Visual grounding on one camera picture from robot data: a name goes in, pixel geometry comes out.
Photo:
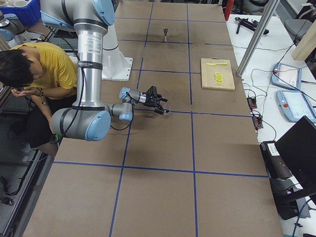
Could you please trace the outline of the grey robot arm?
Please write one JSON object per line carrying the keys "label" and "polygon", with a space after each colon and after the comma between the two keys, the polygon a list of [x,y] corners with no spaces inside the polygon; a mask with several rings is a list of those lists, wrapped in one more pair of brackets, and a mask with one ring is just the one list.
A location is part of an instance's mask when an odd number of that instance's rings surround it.
{"label": "grey robot arm", "polygon": [[3,14],[0,12],[0,35],[6,41],[15,40],[17,44],[22,44],[29,40],[25,27],[13,13]]}
{"label": "grey robot arm", "polygon": [[77,100],[70,108],[53,114],[52,127],[59,138],[102,140],[111,118],[132,121],[134,105],[151,107],[158,114],[167,112],[156,87],[146,92],[122,88],[120,104],[101,101],[101,81],[128,80],[132,58],[120,52],[114,27],[115,11],[110,0],[44,0],[41,18],[46,26],[74,31],[78,36]]}

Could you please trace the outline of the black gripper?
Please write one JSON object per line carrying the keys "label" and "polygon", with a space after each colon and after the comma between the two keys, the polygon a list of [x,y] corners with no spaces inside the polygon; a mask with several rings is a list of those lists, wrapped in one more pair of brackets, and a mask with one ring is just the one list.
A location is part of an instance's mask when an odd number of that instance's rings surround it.
{"label": "black gripper", "polygon": [[150,91],[146,92],[146,101],[144,102],[144,105],[147,107],[154,107],[154,112],[162,115],[164,114],[165,109],[160,104],[160,101],[167,102],[168,100],[163,98],[161,94]]}

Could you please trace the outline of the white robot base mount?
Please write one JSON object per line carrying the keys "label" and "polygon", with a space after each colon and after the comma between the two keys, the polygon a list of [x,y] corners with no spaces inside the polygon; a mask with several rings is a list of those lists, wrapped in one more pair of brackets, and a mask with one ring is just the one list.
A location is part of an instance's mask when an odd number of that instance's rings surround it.
{"label": "white robot base mount", "polygon": [[115,25],[108,27],[103,37],[102,80],[128,81],[133,58],[125,57],[119,49]]}

